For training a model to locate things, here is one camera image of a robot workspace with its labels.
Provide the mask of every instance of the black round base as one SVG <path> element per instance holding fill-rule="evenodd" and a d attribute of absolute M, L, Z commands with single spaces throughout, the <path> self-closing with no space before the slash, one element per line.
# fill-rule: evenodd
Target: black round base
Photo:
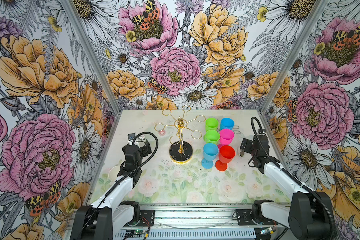
<path fill-rule="evenodd" d="M 192 153 L 193 153 L 192 146 L 187 142 L 183 142 L 183 144 L 184 144 L 184 148 L 183 148 L 184 152 L 183 153 L 179 153 L 179 149 L 180 149 L 179 142 L 172 144 L 171 147 L 169 148 L 169 155 L 171 156 L 171 158 L 174 162 L 186 163 L 189 160 L 191 160 Z"/>

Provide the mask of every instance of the pink cup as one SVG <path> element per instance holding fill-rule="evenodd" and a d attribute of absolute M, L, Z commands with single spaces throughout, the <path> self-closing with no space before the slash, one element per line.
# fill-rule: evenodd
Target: pink cup
<path fill-rule="evenodd" d="M 219 140 L 220 144 L 229 145 L 234 137 L 235 137 L 235 133 L 232 130 L 225 128 L 220 131 L 220 140 Z"/>

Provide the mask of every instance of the blue cup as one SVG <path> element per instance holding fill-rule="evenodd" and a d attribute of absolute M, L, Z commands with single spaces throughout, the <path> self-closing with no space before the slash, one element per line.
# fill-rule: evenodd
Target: blue cup
<path fill-rule="evenodd" d="M 234 125 L 235 125 L 235 122 L 232 119 L 223 118 L 220 122 L 220 130 L 223 130 L 225 128 L 232 130 Z"/>
<path fill-rule="evenodd" d="M 203 157 L 207 161 L 214 160 L 217 155 L 219 154 L 219 148 L 216 146 L 216 144 L 213 143 L 207 143 L 203 147 Z"/>

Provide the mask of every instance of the floral table mat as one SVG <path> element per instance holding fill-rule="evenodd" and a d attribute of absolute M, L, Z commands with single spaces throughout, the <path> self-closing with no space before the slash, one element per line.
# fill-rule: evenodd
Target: floral table mat
<path fill-rule="evenodd" d="M 138 201 L 140 204 L 246 204 L 257 199 L 290 202 L 289 198 L 272 180 L 261 174 L 258 169 L 248 166 L 250 154 L 245 153 L 243 157 L 239 156 L 243 138 L 253 139 L 250 119 L 253 116 L 259 117 L 256 110 L 191 110 L 186 113 L 184 118 L 189 121 L 199 114 L 206 118 L 217 118 L 219 121 L 222 118 L 232 118 L 235 125 L 240 127 L 238 130 L 241 133 L 235 134 L 235 138 L 230 144 L 236 151 L 236 157 L 228 164 L 226 171 L 220 172 L 215 167 L 208 170 L 202 167 L 202 148 L 205 142 L 202 139 L 192 139 L 188 130 L 184 130 L 183 135 L 184 140 L 193 147 L 192 159 L 185 164 L 173 162 L 169 156 L 171 145 L 169 138 L 176 134 L 176 129 L 166 127 L 163 136 L 154 130 L 154 125 L 159 122 L 164 124 L 173 124 L 174 122 L 170 116 L 163 116 L 161 110 L 123 111 L 101 168 L 100 177 L 96 182 L 91 202 L 98 199 L 113 184 L 108 178 L 108 172 L 112 167 L 125 161 L 122 146 L 128 142 L 127 135 L 144 131 L 152 132 L 158 137 L 158 151 L 142 167 L 140 180 L 125 197 L 125 200 Z M 178 118 L 183 115 L 183 111 L 173 110 L 172 115 Z M 189 123 L 188 127 L 205 134 L 204 122 L 193 121 Z M 149 135 L 145 137 L 154 148 L 154 139 Z M 270 154 L 275 156 L 273 147 L 271 147 Z"/>

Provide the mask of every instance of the tabletop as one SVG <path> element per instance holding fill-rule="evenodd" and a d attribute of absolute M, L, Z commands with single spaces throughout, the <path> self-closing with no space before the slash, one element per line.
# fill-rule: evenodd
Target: tabletop
<path fill-rule="evenodd" d="M 183 116 L 182 110 L 172 110 L 172 116 Z M 125 161 L 122 147 L 128 143 L 127 135 L 130 133 L 152 132 L 158 137 L 159 146 L 155 156 L 142 167 L 141 177 L 134 189 L 125 197 L 125 200 L 138 201 L 139 204 L 249 204 L 257 199 L 270 199 L 275 202 L 289 203 L 290 199 L 269 178 L 261 174 L 257 168 L 251 168 L 248 161 L 251 155 L 245 153 L 239 156 L 240 145 L 243 138 L 253 139 L 250 124 L 251 117 L 259 118 L 256 110 L 191 110 L 184 119 L 187 121 L 197 115 L 206 118 L 231 118 L 236 130 L 235 138 L 230 144 L 235 151 L 235 158 L 228 163 L 224 172 L 215 167 L 204 169 L 201 165 L 203 159 L 202 149 L 205 144 L 203 138 L 195 140 L 189 130 L 183 130 L 184 141 L 191 144 L 193 155 L 189 162 L 178 164 L 172 161 L 169 155 L 171 146 L 169 138 L 176 135 L 175 127 L 166 127 L 164 134 L 154 130 L 155 124 L 162 122 L 173 125 L 170 116 L 163 116 L 161 110 L 126 110 L 123 111 L 112 137 L 109 150 L 105 156 L 104 164 L 91 197 L 94 202 L 113 184 L 108 173 L 114 166 Z M 199 130 L 205 134 L 205 123 L 192 121 L 188 128 Z M 155 141 L 152 136 L 145 135 L 152 149 Z M 270 155 L 275 156 L 274 148 L 270 147 Z"/>

